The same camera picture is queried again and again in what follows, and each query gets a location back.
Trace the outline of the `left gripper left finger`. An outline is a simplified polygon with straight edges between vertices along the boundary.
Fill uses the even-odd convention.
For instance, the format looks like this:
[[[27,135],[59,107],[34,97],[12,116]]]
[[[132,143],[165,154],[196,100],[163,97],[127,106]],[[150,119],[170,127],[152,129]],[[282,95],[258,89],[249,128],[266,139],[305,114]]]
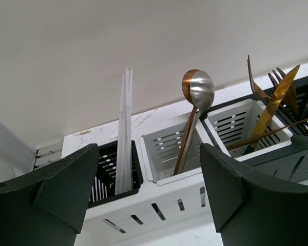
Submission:
[[[98,164],[99,148],[91,143],[0,182],[0,245],[74,245]]]

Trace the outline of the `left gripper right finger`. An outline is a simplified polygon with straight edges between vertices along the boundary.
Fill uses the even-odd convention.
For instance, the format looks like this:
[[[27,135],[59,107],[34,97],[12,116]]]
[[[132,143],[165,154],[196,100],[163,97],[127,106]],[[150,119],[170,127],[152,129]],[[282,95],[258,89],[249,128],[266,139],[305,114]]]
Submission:
[[[308,186],[260,172],[207,143],[200,164],[224,245],[308,245]]]

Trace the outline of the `gold knife dark handle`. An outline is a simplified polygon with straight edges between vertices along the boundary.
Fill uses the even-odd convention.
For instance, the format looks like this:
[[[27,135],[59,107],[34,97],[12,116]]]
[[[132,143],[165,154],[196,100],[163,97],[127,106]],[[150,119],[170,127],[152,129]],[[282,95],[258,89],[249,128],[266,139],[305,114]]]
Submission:
[[[282,82],[286,83],[287,80],[290,80],[293,82],[298,70],[300,68],[300,65],[297,65],[294,67],[282,80]],[[274,94],[269,99],[269,103],[266,106],[265,110],[261,114],[260,118],[257,121],[257,124],[255,125],[252,136],[257,136],[265,132],[267,126],[270,124],[274,114],[276,113],[277,109],[279,108],[279,105],[281,104],[284,92],[282,88],[282,83],[280,83],[280,86],[278,86],[277,89],[275,89]]]

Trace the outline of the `silver spoon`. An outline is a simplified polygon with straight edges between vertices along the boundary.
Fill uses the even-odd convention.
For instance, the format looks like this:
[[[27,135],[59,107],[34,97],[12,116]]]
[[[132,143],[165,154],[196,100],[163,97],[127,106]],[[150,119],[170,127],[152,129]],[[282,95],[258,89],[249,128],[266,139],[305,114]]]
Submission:
[[[193,136],[193,131],[196,127],[199,117],[204,111],[208,110],[213,104],[215,97],[215,86],[212,78],[206,72],[199,70],[193,76],[190,85],[190,92],[191,92],[191,98],[198,109],[196,111],[194,120],[190,127],[190,132],[188,135],[188,139],[186,141],[185,149],[182,155],[182,159],[177,174],[182,173],[184,170],[184,166],[188,156],[188,150],[190,147],[190,142]]]

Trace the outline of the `copper spoon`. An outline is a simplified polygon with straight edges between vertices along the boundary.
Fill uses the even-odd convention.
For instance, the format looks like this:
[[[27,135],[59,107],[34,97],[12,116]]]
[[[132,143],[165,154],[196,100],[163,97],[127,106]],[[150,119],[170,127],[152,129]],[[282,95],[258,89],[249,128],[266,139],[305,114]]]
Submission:
[[[185,75],[183,76],[183,79],[182,79],[183,95],[184,95],[185,99],[189,103],[192,104],[193,108],[192,108],[192,111],[190,113],[189,119],[188,119],[187,124],[186,124],[186,129],[185,129],[185,132],[184,132],[183,141],[182,141],[182,144],[181,144],[181,147],[180,147],[180,152],[179,152],[177,162],[176,162],[176,166],[175,166],[175,169],[174,169],[174,175],[177,175],[179,165],[180,165],[180,162],[181,162],[181,159],[182,159],[182,155],[183,155],[183,152],[184,152],[184,149],[185,149],[186,141],[188,139],[188,135],[189,135],[189,132],[190,132],[190,127],[191,127],[191,124],[193,123],[194,116],[195,116],[196,111],[198,109],[195,106],[195,103],[193,102],[193,100],[191,98],[191,92],[190,92],[190,85],[191,85],[191,82],[192,82],[192,78],[195,75],[195,73],[198,72],[198,71],[199,71],[198,69],[191,69],[191,70],[189,70],[185,73]]]

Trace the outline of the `black insert cup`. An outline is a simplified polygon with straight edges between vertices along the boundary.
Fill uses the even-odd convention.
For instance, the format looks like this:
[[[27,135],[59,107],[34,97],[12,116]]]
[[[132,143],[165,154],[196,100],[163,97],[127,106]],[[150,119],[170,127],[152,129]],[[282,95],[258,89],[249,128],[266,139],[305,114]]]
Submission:
[[[138,193],[143,184],[143,176],[135,141],[131,142],[133,188],[128,192],[118,195],[115,194],[117,141],[101,145],[98,149],[100,154],[99,164],[94,178],[88,208],[97,207],[114,200],[134,195]]]

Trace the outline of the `white insert cup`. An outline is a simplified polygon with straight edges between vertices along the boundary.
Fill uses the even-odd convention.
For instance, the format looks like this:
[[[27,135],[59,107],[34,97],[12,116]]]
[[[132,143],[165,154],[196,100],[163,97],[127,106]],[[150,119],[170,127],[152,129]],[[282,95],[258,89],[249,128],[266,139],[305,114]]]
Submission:
[[[238,161],[245,161],[291,145],[293,134],[284,129],[259,140],[254,152],[244,154],[246,146],[228,151],[227,146],[251,137],[253,128],[265,109],[261,101],[246,99],[208,112],[204,120],[222,152]]]

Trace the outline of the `black utensil holder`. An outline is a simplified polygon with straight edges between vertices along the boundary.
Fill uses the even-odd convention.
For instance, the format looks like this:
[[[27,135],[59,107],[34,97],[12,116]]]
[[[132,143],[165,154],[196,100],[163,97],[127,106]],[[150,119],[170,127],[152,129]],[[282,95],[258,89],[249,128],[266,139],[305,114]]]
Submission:
[[[207,117],[208,112],[212,112],[217,109],[241,102],[246,99],[252,99],[254,101],[261,101],[264,105],[267,105],[267,100],[256,100],[253,95],[247,95],[240,97],[219,105],[212,107],[210,110],[204,112],[201,116],[201,121],[205,127],[208,135],[214,141],[215,146],[221,149],[213,134],[209,132],[207,126],[204,124],[204,120]],[[291,145],[265,153],[263,155],[243,161],[244,163],[281,179],[285,179],[291,182],[302,182],[308,179],[308,135],[301,134],[296,128],[289,128],[293,136],[291,137]]]

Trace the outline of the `aluminium rail left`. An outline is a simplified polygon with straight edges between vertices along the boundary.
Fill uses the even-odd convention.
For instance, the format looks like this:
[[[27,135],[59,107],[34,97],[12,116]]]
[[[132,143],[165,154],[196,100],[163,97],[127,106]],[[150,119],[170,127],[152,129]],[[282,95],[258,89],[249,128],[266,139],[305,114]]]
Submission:
[[[0,182],[61,159],[63,143],[33,149],[0,123]]]

